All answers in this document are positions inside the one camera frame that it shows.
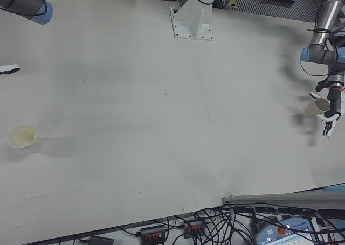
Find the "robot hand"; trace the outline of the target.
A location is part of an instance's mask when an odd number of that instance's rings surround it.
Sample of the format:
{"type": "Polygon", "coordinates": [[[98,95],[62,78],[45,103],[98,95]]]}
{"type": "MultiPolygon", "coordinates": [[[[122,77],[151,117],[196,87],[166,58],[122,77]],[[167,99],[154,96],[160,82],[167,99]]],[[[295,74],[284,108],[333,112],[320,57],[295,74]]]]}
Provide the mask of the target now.
{"type": "Polygon", "coordinates": [[[18,72],[21,67],[18,64],[13,65],[1,65],[0,66],[0,75],[10,75],[15,72],[18,72]]]}
{"type": "Polygon", "coordinates": [[[322,135],[331,138],[336,122],[343,114],[341,90],[338,88],[330,89],[326,98],[313,92],[310,92],[309,95],[313,100],[305,108],[305,114],[309,117],[317,117],[324,122],[325,127],[322,135]]]}

